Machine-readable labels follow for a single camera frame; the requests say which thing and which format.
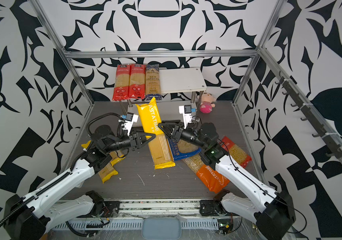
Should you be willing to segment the blue gold spaghetti bag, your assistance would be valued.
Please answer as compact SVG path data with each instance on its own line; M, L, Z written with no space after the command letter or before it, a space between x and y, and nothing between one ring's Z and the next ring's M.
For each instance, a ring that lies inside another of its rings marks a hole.
M161 100L160 66L158 64L146 65L145 74L145 100L150 101L152 98Z

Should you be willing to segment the red spaghetti bag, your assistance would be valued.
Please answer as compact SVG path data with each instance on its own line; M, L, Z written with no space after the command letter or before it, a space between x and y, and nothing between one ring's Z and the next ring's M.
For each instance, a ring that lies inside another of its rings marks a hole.
M146 84L146 66L131 64L129 98L144 99Z
M129 98L131 65L118 65L113 92L113 101L123 101Z

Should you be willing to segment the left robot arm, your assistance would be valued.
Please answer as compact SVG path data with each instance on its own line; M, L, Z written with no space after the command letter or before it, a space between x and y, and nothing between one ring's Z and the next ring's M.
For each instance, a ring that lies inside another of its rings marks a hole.
M111 161L111 152L139 149L156 138L153 133L130 132L128 129L116 136L108 125L102 125L94 132L88 131L88 134L92 140L91 147L79 155L66 171L24 197L15 195L7 200L0 228L4 228L11 239L39 240L53 227L78 216L98 215L104 200L95 191L57 207L54 205L102 170Z

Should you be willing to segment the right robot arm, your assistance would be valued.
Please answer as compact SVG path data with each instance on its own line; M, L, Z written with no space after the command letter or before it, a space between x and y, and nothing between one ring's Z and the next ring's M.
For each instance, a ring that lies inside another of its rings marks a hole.
M247 198L226 193L220 203L228 213L234 213L251 222L267 240L281 240L296 221L295 208L287 191L277 192L262 183L230 155L226 145L220 143L212 123L204 123L198 130L179 121L163 121L158 127L170 140L183 140L201 148L200 156L205 165L226 177Z

